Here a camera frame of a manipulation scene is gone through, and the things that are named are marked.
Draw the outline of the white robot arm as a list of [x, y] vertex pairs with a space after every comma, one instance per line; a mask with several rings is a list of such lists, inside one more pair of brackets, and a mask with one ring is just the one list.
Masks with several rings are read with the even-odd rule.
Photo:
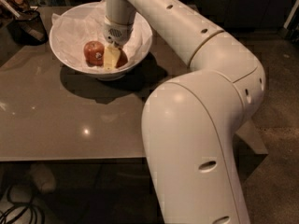
[[250, 224], [234, 134], [265, 92], [260, 61], [179, 0], [107, 0], [106, 28], [141, 14], [190, 73], [149, 96], [142, 113], [146, 158], [165, 224]]

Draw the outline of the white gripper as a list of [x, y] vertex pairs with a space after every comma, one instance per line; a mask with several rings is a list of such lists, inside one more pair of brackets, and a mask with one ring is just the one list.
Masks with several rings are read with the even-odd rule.
[[[130, 39], [133, 31], [133, 21], [116, 21], [105, 16], [103, 35], [105, 40], [115, 46], [124, 46]], [[104, 69], [113, 70], [121, 56], [121, 50], [109, 45], [104, 51]]]

